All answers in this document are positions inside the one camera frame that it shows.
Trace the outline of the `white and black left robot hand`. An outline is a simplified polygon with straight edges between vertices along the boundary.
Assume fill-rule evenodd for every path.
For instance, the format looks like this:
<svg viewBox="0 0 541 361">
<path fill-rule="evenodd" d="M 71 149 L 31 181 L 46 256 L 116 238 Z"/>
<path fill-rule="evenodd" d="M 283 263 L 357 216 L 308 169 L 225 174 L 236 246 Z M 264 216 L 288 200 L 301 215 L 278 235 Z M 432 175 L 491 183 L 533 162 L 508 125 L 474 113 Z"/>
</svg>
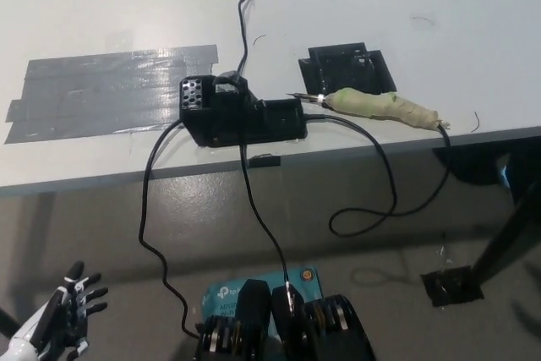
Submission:
<svg viewBox="0 0 541 361">
<path fill-rule="evenodd" d="M 108 293 L 106 287 L 94 289 L 101 274 L 84 275 L 85 263 L 76 261 L 57 287 L 37 322 L 30 344 L 40 360 L 80 358 L 90 347 L 88 319 L 107 308 L 98 299 Z"/>
</svg>

